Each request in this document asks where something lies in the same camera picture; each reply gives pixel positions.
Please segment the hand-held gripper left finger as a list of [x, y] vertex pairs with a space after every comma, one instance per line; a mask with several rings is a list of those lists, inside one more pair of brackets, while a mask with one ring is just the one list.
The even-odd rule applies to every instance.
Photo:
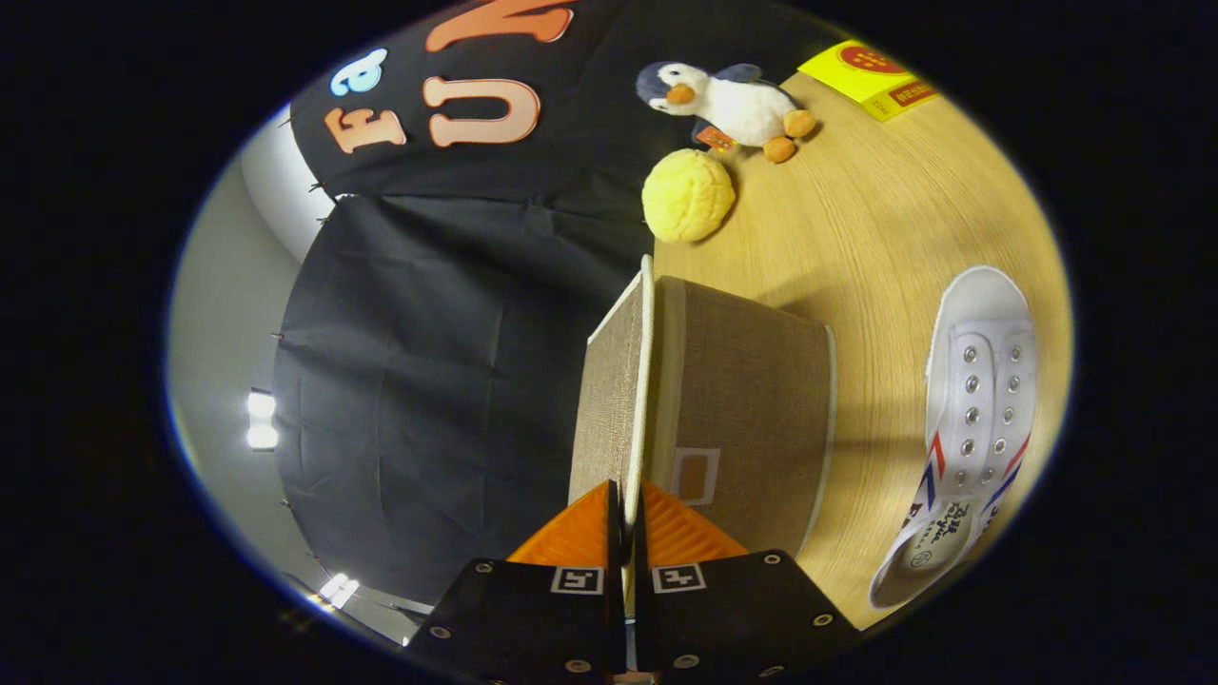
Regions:
[[609, 684], [625, 672], [622, 514], [608, 479], [505, 559], [474, 558], [407, 657], [452, 684]]

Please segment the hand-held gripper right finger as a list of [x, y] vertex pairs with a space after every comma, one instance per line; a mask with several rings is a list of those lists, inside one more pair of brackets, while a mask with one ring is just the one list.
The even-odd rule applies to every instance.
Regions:
[[636, 524], [637, 664], [658, 684], [795, 684], [857, 644], [786, 551], [747, 550], [650, 481]]

